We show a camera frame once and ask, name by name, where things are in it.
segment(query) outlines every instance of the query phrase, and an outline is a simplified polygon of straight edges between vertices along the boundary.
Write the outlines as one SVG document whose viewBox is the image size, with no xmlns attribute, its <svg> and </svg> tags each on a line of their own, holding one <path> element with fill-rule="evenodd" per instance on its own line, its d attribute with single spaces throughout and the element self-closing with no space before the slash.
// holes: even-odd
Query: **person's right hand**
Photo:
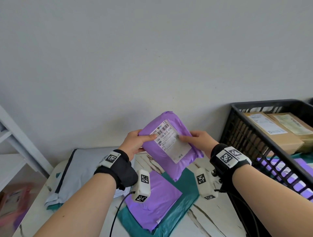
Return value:
<svg viewBox="0 0 313 237">
<path fill-rule="evenodd" d="M 208 158 L 211 158 L 211 152 L 218 142 L 205 131 L 190 131 L 190 133 L 192 137 L 179 135 L 179 139 L 193 144 L 196 148 L 204 151 Z"/>
</svg>

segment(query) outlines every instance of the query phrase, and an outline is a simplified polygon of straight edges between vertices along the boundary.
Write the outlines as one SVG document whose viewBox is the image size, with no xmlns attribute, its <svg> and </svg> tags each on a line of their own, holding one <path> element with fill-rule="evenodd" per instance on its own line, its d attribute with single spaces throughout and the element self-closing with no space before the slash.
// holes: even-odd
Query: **table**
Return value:
<svg viewBox="0 0 313 237">
<path fill-rule="evenodd" d="M 137 154 L 135 159 L 135 170 L 145 169 L 149 172 L 155 170 L 160 174 L 164 172 L 164 170 L 149 154 Z M 62 172 L 66 164 L 67 160 L 62 161 L 54 168 L 52 174 L 48 178 L 44 187 L 41 189 L 13 237 L 33 236 L 53 214 L 53 211 L 46 210 L 44 203 L 50 193 L 51 187 L 55 185 L 55 175 Z M 204 167 L 208 171 L 213 170 L 213 166 L 210 164 L 207 157 L 196 159 L 188 166 L 188 169 L 194 172 L 199 167 Z M 117 207 L 120 205 L 122 199 L 123 197 L 117 197 L 113 200 L 100 233 L 101 237 L 109 236 Z M 114 224 L 112 236 L 129 236 L 118 219 L 116 219 Z M 228 195 L 225 193 L 219 193 L 218 198 L 211 200 L 199 197 L 171 234 L 171 237 L 190 236 L 245 237 L 246 232 L 229 200 Z"/>
</svg>

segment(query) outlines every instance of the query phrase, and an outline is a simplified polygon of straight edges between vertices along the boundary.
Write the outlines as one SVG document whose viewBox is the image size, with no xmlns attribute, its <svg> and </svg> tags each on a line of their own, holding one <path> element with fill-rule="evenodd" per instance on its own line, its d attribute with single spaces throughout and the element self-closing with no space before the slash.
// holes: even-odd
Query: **hand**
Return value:
<svg viewBox="0 0 313 237">
<path fill-rule="evenodd" d="M 218 142 L 205 131 L 190 131 L 190 133 L 192 137 L 179 135 L 179 139 L 193 144 L 196 148 L 204 151 L 205 155 L 210 158 L 211 152 Z"/>
<path fill-rule="evenodd" d="M 119 147 L 120 150 L 124 151 L 128 155 L 129 161 L 134 158 L 135 154 L 145 151 L 145 149 L 141 148 L 144 142 L 153 141 L 157 137 L 156 134 L 138 136 L 138 133 L 141 130 L 142 129 L 129 132 L 124 142 Z"/>
</svg>

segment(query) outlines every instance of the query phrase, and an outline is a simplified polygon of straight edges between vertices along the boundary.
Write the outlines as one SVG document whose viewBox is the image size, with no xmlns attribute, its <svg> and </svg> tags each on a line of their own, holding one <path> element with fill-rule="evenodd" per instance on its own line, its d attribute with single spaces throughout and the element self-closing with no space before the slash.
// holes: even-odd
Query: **purple plastic bag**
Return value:
<svg viewBox="0 0 313 237">
<path fill-rule="evenodd" d="M 202 151 L 178 139 L 178 135 L 191 134 L 172 111 L 166 111 L 156 117 L 138 135 L 150 134 L 157 134 L 158 137 L 154 141 L 145 142 L 142 147 L 175 182 L 196 158 L 203 158 Z"/>
<path fill-rule="evenodd" d="M 313 176 L 313 169 L 310 167 L 310 166 L 308 166 L 307 164 L 306 164 L 306 162 L 303 160 L 303 159 L 301 159 L 301 158 L 298 158 L 298 159 L 294 159 L 303 169 L 305 169 L 310 175 L 312 175 Z M 272 159 L 271 160 L 271 164 L 272 165 L 275 165 L 277 162 L 279 162 L 280 160 L 279 159 Z M 266 166 L 266 169 L 267 170 L 271 170 L 272 168 L 267 164 L 267 162 L 265 161 L 265 160 L 263 160 L 262 161 L 262 163 L 261 163 L 263 166 Z M 284 168 L 285 167 L 285 163 L 283 162 L 283 161 L 280 161 L 278 164 L 277 164 L 277 166 L 276 166 L 276 170 L 277 171 L 280 171 L 282 168 Z M 289 172 L 290 172 L 291 170 L 290 170 L 290 168 L 289 167 L 286 167 L 282 172 L 281 172 L 281 175 L 283 176 L 283 177 L 285 177 Z M 276 175 L 277 173 L 273 170 L 272 171 L 272 175 Z M 296 175 L 296 174 L 293 174 L 293 175 L 291 175 L 288 179 L 287 179 L 287 181 L 288 181 L 288 183 L 292 183 L 293 181 L 295 181 L 296 179 L 298 178 L 298 176 Z M 299 181 L 298 183 L 296 183 L 295 185 L 294 185 L 294 189 L 296 190 L 296 191 L 299 191 L 299 190 L 301 190 L 303 187 L 305 187 L 306 185 L 305 185 L 305 183 L 303 182 L 303 181 Z M 304 198 L 309 198 L 310 196 L 312 196 L 313 195 L 313 191 L 311 190 L 311 189 L 306 189 L 306 190 L 304 190 L 302 193 L 301 193 L 301 196 L 302 197 L 304 197 Z"/>
<path fill-rule="evenodd" d="M 170 182 L 156 171 L 150 172 L 151 195 L 144 203 L 136 203 L 131 196 L 125 202 L 131 214 L 143 229 L 150 232 L 182 195 Z"/>
</svg>

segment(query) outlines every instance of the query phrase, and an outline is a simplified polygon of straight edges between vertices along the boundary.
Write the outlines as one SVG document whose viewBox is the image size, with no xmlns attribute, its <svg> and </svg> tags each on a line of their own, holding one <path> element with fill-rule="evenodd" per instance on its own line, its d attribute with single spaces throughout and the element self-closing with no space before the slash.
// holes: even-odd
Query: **person's left hand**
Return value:
<svg viewBox="0 0 313 237">
<path fill-rule="evenodd" d="M 129 161 L 134 158 L 135 154 L 145 151 L 145 149 L 141 148 L 144 142 L 153 141 L 157 137 L 156 134 L 138 136 L 138 133 L 141 130 L 142 129 L 129 132 L 124 142 L 119 147 L 120 150 L 124 151 L 128 155 Z"/>
</svg>

